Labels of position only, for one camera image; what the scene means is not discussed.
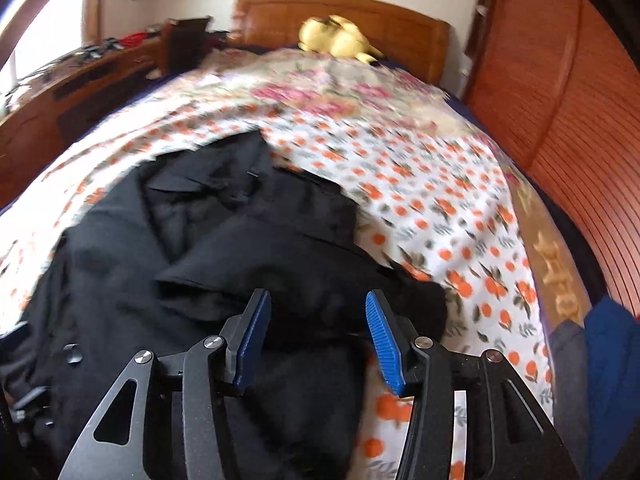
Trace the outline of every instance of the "wardrobe door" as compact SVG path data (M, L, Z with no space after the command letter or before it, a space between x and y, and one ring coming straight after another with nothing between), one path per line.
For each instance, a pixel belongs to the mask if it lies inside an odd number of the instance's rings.
M521 167L548 130L569 66L580 0L497 0L487 44L466 99Z
M613 298L640 314L640 74L582 0L561 103L529 174L589 241Z

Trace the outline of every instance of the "blue gripper pad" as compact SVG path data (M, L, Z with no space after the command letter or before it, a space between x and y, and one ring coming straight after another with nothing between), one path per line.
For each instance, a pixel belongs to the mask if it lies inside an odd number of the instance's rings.
M376 348L385 383L398 397L404 397L406 381L396 337L403 338L395 323L395 314L381 290L372 290L366 300L367 324Z
M242 394L254 381L262 344L271 320L271 297L256 288L240 316L227 320L220 335L226 340L225 383Z

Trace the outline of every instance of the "wooden headboard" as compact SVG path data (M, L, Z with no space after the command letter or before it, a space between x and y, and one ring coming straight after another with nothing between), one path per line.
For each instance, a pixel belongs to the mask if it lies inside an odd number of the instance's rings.
M228 42L230 46L291 46L298 42L302 22L330 14L354 22L373 46L416 77L439 83L449 23L375 0L236 0Z

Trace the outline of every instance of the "yellow stuffed toy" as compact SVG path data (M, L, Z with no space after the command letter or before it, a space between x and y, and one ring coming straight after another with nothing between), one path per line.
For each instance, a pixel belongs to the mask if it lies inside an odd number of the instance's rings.
M327 52L334 57L354 57L363 63L384 55L372 47L353 22L341 16L309 18L300 28L298 46L306 52Z

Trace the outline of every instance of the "blue cloth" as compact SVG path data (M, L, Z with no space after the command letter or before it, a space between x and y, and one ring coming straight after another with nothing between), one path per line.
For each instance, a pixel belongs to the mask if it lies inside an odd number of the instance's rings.
M610 297L584 320L588 349L589 479L613 460L640 419L640 324Z
M586 478L589 456L587 342L584 329L565 319L548 336L554 362L554 427Z

